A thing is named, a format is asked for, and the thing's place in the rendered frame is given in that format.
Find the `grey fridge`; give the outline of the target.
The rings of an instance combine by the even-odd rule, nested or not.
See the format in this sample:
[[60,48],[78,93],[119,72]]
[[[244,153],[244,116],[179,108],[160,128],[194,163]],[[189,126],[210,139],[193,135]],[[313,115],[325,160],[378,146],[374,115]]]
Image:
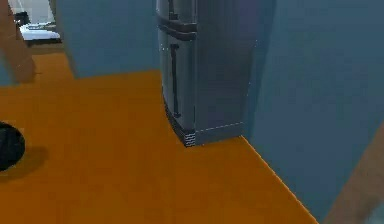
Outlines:
[[[186,147],[242,134],[257,0],[156,0],[165,113]],[[178,44],[173,114],[170,44]]]

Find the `white bed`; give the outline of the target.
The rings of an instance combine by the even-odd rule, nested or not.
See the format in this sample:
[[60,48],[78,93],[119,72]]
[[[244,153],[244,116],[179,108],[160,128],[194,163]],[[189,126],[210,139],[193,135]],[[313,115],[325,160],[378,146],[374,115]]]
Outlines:
[[19,27],[25,41],[58,40],[60,34],[55,22],[29,23]]

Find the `black round bin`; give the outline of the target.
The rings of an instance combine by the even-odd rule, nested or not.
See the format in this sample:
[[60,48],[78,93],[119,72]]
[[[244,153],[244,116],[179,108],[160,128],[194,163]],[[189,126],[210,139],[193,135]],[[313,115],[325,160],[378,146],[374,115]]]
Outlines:
[[12,125],[0,121],[0,172],[14,166],[25,153],[25,138]]

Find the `brown wooden room door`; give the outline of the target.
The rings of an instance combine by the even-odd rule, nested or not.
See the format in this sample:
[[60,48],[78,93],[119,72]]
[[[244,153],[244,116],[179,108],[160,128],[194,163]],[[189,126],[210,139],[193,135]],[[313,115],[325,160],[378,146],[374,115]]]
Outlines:
[[0,0],[0,57],[10,78],[16,83],[31,83],[35,79],[32,54],[14,22],[8,0]]

